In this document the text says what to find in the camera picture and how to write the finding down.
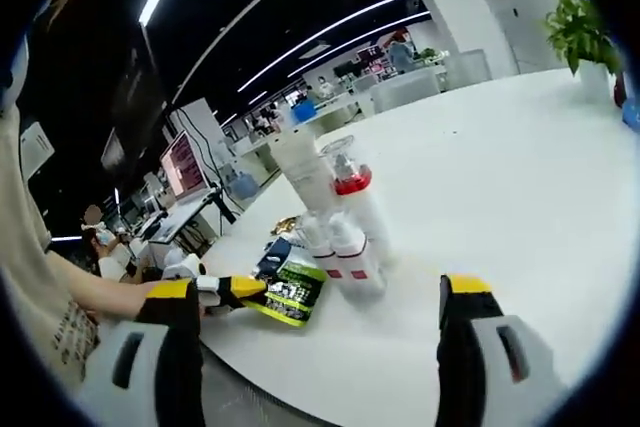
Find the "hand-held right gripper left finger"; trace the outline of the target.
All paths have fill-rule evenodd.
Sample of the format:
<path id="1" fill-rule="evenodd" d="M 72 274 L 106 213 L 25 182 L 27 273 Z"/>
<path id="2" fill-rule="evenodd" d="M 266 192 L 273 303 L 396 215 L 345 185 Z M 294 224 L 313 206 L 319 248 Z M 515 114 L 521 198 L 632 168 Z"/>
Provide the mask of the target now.
<path id="1" fill-rule="evenodd" d="M 160 282 L 86 362 L 82 410 L 95 426 L 203 426 L 194 281 Z"/>

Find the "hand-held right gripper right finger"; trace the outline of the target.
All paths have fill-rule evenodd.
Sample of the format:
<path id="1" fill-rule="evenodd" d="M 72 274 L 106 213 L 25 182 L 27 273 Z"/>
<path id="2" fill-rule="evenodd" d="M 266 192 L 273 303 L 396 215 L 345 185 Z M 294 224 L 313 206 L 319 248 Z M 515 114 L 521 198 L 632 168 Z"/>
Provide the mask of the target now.
<path id="1" fill-rule="evenodd" d="M 440 277 L 438 327 L 438 426 L 539 426 L 565 396 L 551 348 L 481 279 Z"/>

